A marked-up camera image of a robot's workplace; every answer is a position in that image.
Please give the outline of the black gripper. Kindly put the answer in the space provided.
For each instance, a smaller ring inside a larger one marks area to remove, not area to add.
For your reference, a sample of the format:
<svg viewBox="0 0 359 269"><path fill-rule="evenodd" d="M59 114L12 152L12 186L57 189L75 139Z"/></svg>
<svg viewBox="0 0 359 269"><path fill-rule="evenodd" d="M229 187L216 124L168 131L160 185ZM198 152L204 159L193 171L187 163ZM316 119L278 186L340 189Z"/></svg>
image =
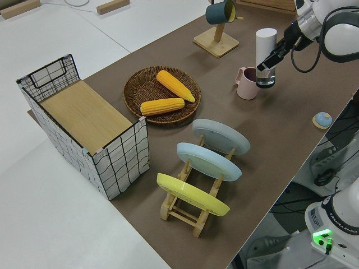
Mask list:
<svg viewBox="0 0 359 269"><path fill-rule="evenodd" d="M272 69L281 62L285 55L293 48L297 40L302 36L298 21L292 22L284 31L283 37L277 42L271 54L259 63L256 68L259 71Z"/></svg>

